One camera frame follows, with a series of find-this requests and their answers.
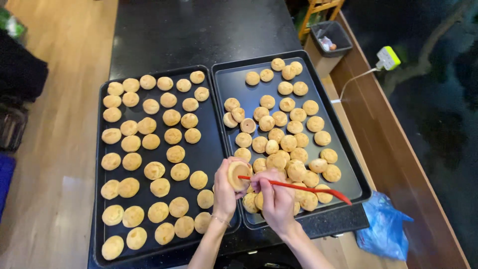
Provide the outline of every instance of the bracelet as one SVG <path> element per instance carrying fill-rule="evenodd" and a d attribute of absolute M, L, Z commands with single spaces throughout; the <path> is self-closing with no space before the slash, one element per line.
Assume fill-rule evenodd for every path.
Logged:
<path fill-rule="evenodd" d="M 227 226 L 232 227 L 229 222 L 227 222 L 227 221 L 225 221 L 225 220 L 223 220 L 223 219 L 220 219 L 220 218 L 218 218 L 218 217 L 216 217 L 216 216 L 214 216 L 214 215 L 211 215 L 211 218 L 215 218 L 215 219 L 219 220 L 220 222 L 227 224 Z"/>

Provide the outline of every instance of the baking tray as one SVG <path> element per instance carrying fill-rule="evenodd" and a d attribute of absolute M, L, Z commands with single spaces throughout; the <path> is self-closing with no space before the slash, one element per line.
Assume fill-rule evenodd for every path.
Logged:
<path fill-rule="evenodd" d="M 180 92 L 176 89 L 176 82 L 181 78 L 189 79 L 189 75 L 193 71 L 201 70 L 204 72 L 206 79 L 201 84 L 192 84 L 191 89 L 188 92 Z M 159 112 L 155 115 L 148 115 L 146 112 L 143 111 L 142 102 L 146 99 L 152 98 L 159 102 L 160 96 L 165 93 L 169 92 L 174 94 L 177 97 L 177 104 L 172 107 L 180 112 L 181 115 L 184 115 L 185 112 L 182 108 L 183 100 L 186 98 L 194 98 L 194 91 L 202 86 L 206 87 L 210 91 L 209 98 L 204 102 L 199 102 L 199 108 L 192 112 L 197 115 L 199 119 L 199 123 L 197 125 L 197 129 L 201 132 L 201 140 L 199 140 L 196 144 L 189 144 L 184 139 L 184 133 L 186 129 L 181 126 L 181 123 L 173 126 L 181 130 L 183 134 L 182 140 L 178 143 L 178 145 L 182 146 L 185 149 L 186 156 L 182 162 L 186 163 L 190 168 L 190 175 L 197 170 L 204 171 L 208 176 L 207 185 L 203 188 L 203 190 L 211 190 L 214 184 L 214 174 L 222 162 L 223 158 L 228 156 L 227 151 L 227 144 L 225 141 L 225 136 L 223 133 L 223 129 L 219 126 L 222 126 L 222 118 L 220 118 L 219 110 L 217 109 L 217 102 L 215 101 L 215 93 L 212 91 L 212 83 L 209 75 L 209 70 L 205 66 L 192 66 L 192 67 L 185 67 L 179 68 L 175 70 L 168 70 L 166 72 L 160 72 L 151 74 L 153 77 L 158 79 L 159 77 L 170 77 L 173 82 L 174 86 L 169 91 L 162 91 L 155 86 L 151 90 L 144 90 L 141 89 L 137 92 L 140 96 L 140 102 L 132 107 L 127 108 L 124 104 L 122 104 L 119 109 L 121 110 L 122 117 L 119 121 L 115 123 L 108 123 L 103 119 L 103 112 L 106 109 L 103 105 L 102 101 L 103 98 L 107 95 L 108 84 L 113 81 L 122 82 L 123 79 L 114 79 L 106 82 L 100 88 L 99 93 L 99 110 L 98 110 L 98 138 L 97 138 L 97 166 L 96 166 L 96 188 L 95 188 L 95 209 L 94 209 L 94 218 L 95 218 L 95 229 L 94 229 L 94 259 L 101 267 L 109 267 L 113 265 L 118 265 L 122 262 L 132 261 L 138 258 L 144 258 L 156 254 L 160 254 L 166 251 L 174 250 L 174 249 L 182 249 L 186 246 L 199 243 L 202 238 L 202 235 L 196 232 L 195 230 L 193 233 L 188 236 L 187 238 L 179 238 L 177 236 L 167 245 L 161 246 L 156 242 L 154 239 L 154 231 L 156 228 L 164 223 L 169 222 L 174 225 L 177 218 L 169 215 L 163 222 L 159 224 L 152 223 L 147 216 L 147 212 L 149 207 L 155 202 L 165 202 L 169 204 L 172 199 L 182 196 L 185 197 L 189 202 L 189 210 L 186 213 L 186 216 L 190 216 L 195 218 L 197 214 L 203 211 L 212 212 L 212 207 L 208 210 L 201 209 L 197 205 L 197 195 L 201 190 L 196 190 L 191 187 L 189 184 L 189 178 L 183 181 L 175 181 L 171 179 L 170 171 L 173 167 L 173 163 L 169 162 L 166 158 L 166 151 L 168 148 L 172 147 L 164 140 L 164 132 L 169 129 L 170 127 L 165 125 L 162 116 L 164 111 L 167 108 L 161 106 Z M 126 120 L 134 120 L 139 122 L 144 117 L 151 117 L 156 120 L 157 128 L 153 132 L 159 136 L 161 143 L 157 149 L 154 150 L 147 150 L 142 146 L 137 151 L 142 157 L 142 164 L 141 166 L 135 171 L 127 171 L 120 165 L 118 168 L 114 169 L 113 171 L 105 171 L 101 167 L 101 159 L 106 153 L 109 152 L 116 152 L 121 156 L 121 159 L 127 154 L 121 149 L 121 141 L 113 145 L 108 145 L 101 140 L 101 133 L 103 130 L 107 128 L 119 128 L 120 125 Z M 139 132 L 136 134 L 143 139 L 144 135 L 140 134 Z M 171 184 L 171 190 L 168 195 L 162 198 L 158 198 L 154 196 L 150 191 L 150 183 L 151 180 L 147 179 L 143 173 L 144 167 L 152 162 L 152 161 L 159 161 L 161 162 L 164 167 L 166 168 L 166 172 L 164 174 L 164 178 L 167 178 Z M 133 177 L 136 178 L 140 182 L 140 189 L 138 193 L 131 197 L 131 198 L 122 198 L 120 196 L 112 199 L 106 200 L 104 199 L 101 194 L 100 190 L 103 184 L 110 180 L 110 179 L 117 179 L 118 181 L 123 180 L 124 178 Z M 131 250 L 126 246 L 126 235 L 131 230 L 131 228 L 126 228 L 123 226 L 122 223 L 115 225 L 115 226 L 106 226 L 103 224 L 101 220 L 101 215 L 106 207 L 119 204 L 124 209 L 132 206 L 137 205 L 140 206 L 144 212 L 145 217 L 143 222 L 139 225 L 139 227 L 143 227 L 147 234 L 148 238 L 146 243 L 142 248 L 139 250 Z M 241 215 L 238 210 L 236 210 L 234 217 L 231 220 L 231 228 L 228 228 L 226 234 L 230 234 L 235 232 L 241 223 Z M 106 261 L 103 256 L 101 255 L 101 247 L 104 241 L 113 235 L 119 235 L 125 241 L 124 249 L 121 255 L 112 260 Z"/>
<path fill-rule="evenodd" d="M 297 96 L 295 94 L 289 94 L 287 96 L 279 94 L 277 87 L 280 82 L 286 81 L 282 78 L 281 72 L 274 71 L 274 78 L 269 82 L 261 81 L 256 86 L 250 86 L 245 82 L 246 74 L 250 71 L 256 71 L 260 73 L 262 70 L 268 68 L 271 69 L 271 61 L 274 58 L 281 58 L 288 65 L 293 61 L 298 61 L 303 66 L 303 71 L 300 75 L 295 76 L 294 79 L 289 82 L 294 84 L 298 81 L 305 82 L 309 91 L 304 96 Z M 314 100 L 319 104 L 319 112 L 316 114 L 320 116 L 325 121 L 324 131 L 330 133 L 332 137 L 332 142 L 327 146 L 318 146 L 314 142 L 314 133 L 310 132 L 305 126 L 307 119 L 303 122 L 304 130 L 303 133 L 309 137 L 309 144 L 305 148 L 308 152 L 309 159 L 305 166 L 308 169 L 308 162 L 318 158 L 320 151 L 325 148 L 331 148 L 337 152 L 338 161 L 335 163 L 341 172 L 342 178 L 335 183 L 326 181 L 322 174 L 319 174 L 320 182 L 319 184 L 326 184 L 331 189 L 340 191 L 344 193 L 352 203 L 361 203 L 369 199 L 372 195 L 370 186 L 367 182 L 367 179 L 360 167 L 359 161 L 348 141 L 348 138 L 342 128 L 339 118 L 337 117 L 335 110 L 327 96 L 327 93 L 320 81 L 317 72 L 315 71 L 314 65 L 312 64 L 309 55 L 304 50 L 297 50 L 292 52 L 286 52 L 276 55 L 263 56 L 258 58 L 245 59 L 240 61 L 215 64 L 212 66 L 212 76 L 214 83 L 214 90 L 216 91 L 217 96 L 217 106 L 221 108 L 221 115 L 226 113 L 224 109 L 224 101 L 227 98 L 234 97 L 239 100 L 241 107 L 246 112 L 246 118 L 253 118 L 253 112 L 256 107 L 259 106 L 259 99 L 263 95 L 271 95 L 275 98 L 275 106 L 270 110 L 270 115 L 273 112 L 279 110 L 279 102 L 284 97 L 290 97 L 295 100 L 295 107 L 301 108 L 302 104 L 306 100 Z M 286 126 L 280 127 L 286 134 L 291 134 L 286 131 Z M 227 134 L 226 141 L 228 144 L 228 154 L 233 155 L 234 152 L 239 148 L 235 144 L 235 138 L 240 132 L 239 126 L 236 128 L 227 128 L 225 127 L 225 132 Z M 257 126 L 257 130 L 252 133 L 252 138 L 255 138 L 259 135 L 267 137 L 268 132 L 263 132 Z M 250 163 L 252 164 L 255 159 L 260 157 L 267 157 L 267 154 L 258 154 L 249 147 L 249 150 L 252 153 L 252 158 Z M 319 203 L 318 207 L 312 211 L 307 212 L 301 209 L 300 213 L 295 216 L 296 219 L 308 217 L 314 214 L 322 213 L 327 210 L 332 210 L 347 206 L 344 202 L 340 201 L 337 198 L 328 204 Z M 255 213 L 251 214 L 244 210 L 241 203 L 241 213 L 243 214 L 243 221 L 247 228 L 249 229 L 259 229 L 266 227 L 267 224 L 261 214 Z"/>

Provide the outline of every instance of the kitchen counter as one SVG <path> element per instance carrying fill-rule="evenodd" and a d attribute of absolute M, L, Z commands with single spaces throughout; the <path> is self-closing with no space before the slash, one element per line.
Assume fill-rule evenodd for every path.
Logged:
<path fill-rule="evenodd" d="M 120 0 L 110 79 L 240 60 L 302 49 L 282 0 Z M 369 225 L 361 205 L 300 219 L 310 238 Z M 88 268 L 92 259 L 90 238 Z M 239 230 L 223 238 L 219 255 L 281 244 L 270 229 Z M 160 269 L 187 264 L 197 246 L 122 264 L 122 269 Z"/>

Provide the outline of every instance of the hand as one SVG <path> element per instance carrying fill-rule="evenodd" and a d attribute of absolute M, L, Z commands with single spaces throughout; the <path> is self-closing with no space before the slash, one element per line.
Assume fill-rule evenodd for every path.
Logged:
<path fill-rule="evenodd" d="M 225 221 L 230 221 L 236 210 L 236 199 L 243 197 L 246 190 L 235 193 L 228 181 L 229 164 L 233 161 L 245 162 L 241 158 L 229 157 L 222 160 L 222 164 L 214 175 L 214 205 L 212 214 Z"/>
<path fill-rule="evenodd" d="M 272 230 L 284 240 L 288 232 L 295 230 L 299 225 L 294 220 L 295 192 L 291 188 L 271 185 L 269 179 L 285 182 L 285 176 L 273 168 L 252 176 L 251 186 L 256 193 L 262 191 L 264 196 L 262 215 Z"/>

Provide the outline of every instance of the red silicone spatula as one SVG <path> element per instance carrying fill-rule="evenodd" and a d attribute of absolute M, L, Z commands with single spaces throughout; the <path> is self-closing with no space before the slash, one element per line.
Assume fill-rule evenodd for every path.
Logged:
<path fill-rule="evenodd" d="M 240 179 L 250 179 L 250 177 L 248 177 L 248 176 L 238 176 L 238 178 L 240 178 Z M 292 185 L 292 184 L 288 184 L 288 183 L 283 183 L 283 182 L 279 182 L 279 181 L 275 181 L 275 180 L 270 180 L 269 183 L 271 185 L 284 186 L 284 187 L 297 189 L 297 190 L 302 190 L 302 191 L 328 193 L 328 194 L 331 194 L 331 195 L 339 198 L 340 200 L 344 201 L 348 205 L 352 205 L 350 200 L 343 193 L 341 193 L 339 191 L 336 191 L 336 190 L 318 190 L 318 189 L 314 189 L 314 188 L 306 188 L 306 187 L 302 187 L 302 186 L 296 186 L 296 185 Z"/>

